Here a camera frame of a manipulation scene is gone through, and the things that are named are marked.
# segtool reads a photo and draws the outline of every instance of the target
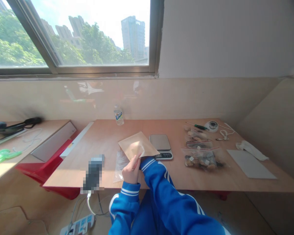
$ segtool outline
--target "brown paper envelope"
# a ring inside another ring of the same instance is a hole
[[[119,145],[129,160],[140,153],[140,157],[155,156],[160,154],[146,138],[143,132],[138,132],[135,135],[121,140]]]

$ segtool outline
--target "table top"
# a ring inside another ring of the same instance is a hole
[[[52,121],[43,121],[41,124],[37,124],[33,129],[35,130],[37,128],[41,128],[41,133],[37,136],[37,138],[40,138],[41,141],[35,141],[30,147],[28,147],[26,150],[22,152],[20,156],[17,156],[15,158],[6,160],[2,163],[0,163],[0,178],[7,173],[10,169],[12,169],[15,165],[17,165],[21,160],[23,160],[28,154],[30,154],[33,150],[35,150],[38,146],[40,146],[43,142],[45,142],[49,137],[51,137],[55,132],[57,132],[59,129],[61,129],[65,124],[67,124],[70,120],[52,120]],[[17,122],[7,122],[7,126],[20,123]],[[14,137],[7,142],[4,142],[0,144],[0,150],[2,149],[9,149],[11,152],[13,151],[13,147],[16,148],[16,150],[24,149],[26,146],[30,144],[23,142],[23,135],[26,135],[27,132],[18,135],[17,137]],[[26,135],[27,138],[32,138],[35,135],[37,135],[37,132],[28,133]]]
[[[221,138],[219,131],[206,132],[214,140],[214,147],[221,147],[227,167],[214,172],[205,172],[184,165],[184,154],[181,151],[185,143],[185,122],[204,125],[207,121],[219,119],[180,119],[180,120],[125,120],[124,125],[117,126],[115,120],[96,120],[82,137],[72,152],[64,159],[44,186],[81,187],[88,169],[88,161],[96,154],[105,155],[105,168],[102,172],[100,187],[121,188],[122,181],[113,183],[117,151],[120,150],[118,141],[142,131],[148,138],[151,134],[166,134],[168,136],[173,160],[162,160],[167,167],[170,177],[178,190],[212,190],[212,191],[254,191],[254,192],[294,192],[294,179],[272,161],[261,162],[277,180],[250,179],[226,151],[236,149],[235,143],[243,138],[234,133],[230,140],[216,141]],[[147,189],[144,175],[139,172],[141,188]]]

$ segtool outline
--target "white stripe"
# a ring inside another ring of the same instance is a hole
[[[166,169],[166,172],[164,173],[164,178],[167,178],[167,173],[168,173],[168,171],[167,171],[167,169]]]
[[[121,193],[123,193],[123,194],[125,194],[125,195],[128,195],[128,196],[137,196],[138,194],[127,194],[127,193],[125,193],[125,192],[123,192],[123,191],[121,191]]]
[[[162,162],[158,162],[158,164],[163,165],[164,168],[166,169],[166,172],[164,173],[164,177],[165,177],[165,178],[169,181],[169,183],[170,183],[170,175],[169,175],[169,172],[168,172],[166,166],[165,166]]]
[[[195,200],[196,205],[197,205],[197,213],[198,214],[202,214],[205,215],[204,211],[202,210],[202,208],[200,207],[200,205],[198,204],[198,202]]]
[[[144,170],[146,170],[150,165],[151,165],[151,163],[153,163],[155,160],[153,159],[153,160],[151,160],[150,162],[148,162],[141,170],[142,171],[144,171]]]
[[[114,201],[116,198],[118,198],[118,197],[119,197],[118,194],[114,195],[113,198],[111,199],[111,201],[110,201],[110,205],[109,205],[109,212],[110,212],[111,216],[113,217],[113,219],[115,219],[115,215],[113,215],[113,214],[111,213],[111,206],[112,206],[112,204],[113,204],[113,201]]]
[[[231,234],[229,233],[229,231],[228,231],[228,230],[226,230],[226,228],[225,228],[225,227],[223,227],[223,228],[224,228],[225,235],[231,235]]]
[[[130,190],[127,190],[127,189],[124,189],[124,188],[121,188],[121,191],[124,191],[126,193],[132,193],[132,194],[139,193],[139,191],[130,191]]]

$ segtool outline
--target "person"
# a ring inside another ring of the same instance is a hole
[[[140,205],[139,168],[150,188]],[[218,221],[206,216],[192,196],[178,192],[166,167],[153,157],[141,161],[136,155],[122,175],[121,192],[109,205],[109,234],[230,234]]]

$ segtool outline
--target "blue jacket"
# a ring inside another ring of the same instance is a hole
[[[218,221],[206,216],[192,196],[179,193],[174,188],[161,162],[147,158],[140,166],[145,182],[153,193],[161,220],[171,234],[230,234]],[[112,220],[109,234],[130,234],[131,223],[139,209],[139,189],[139,183],[123,182],[121,193],[114,195],[109,206]]]

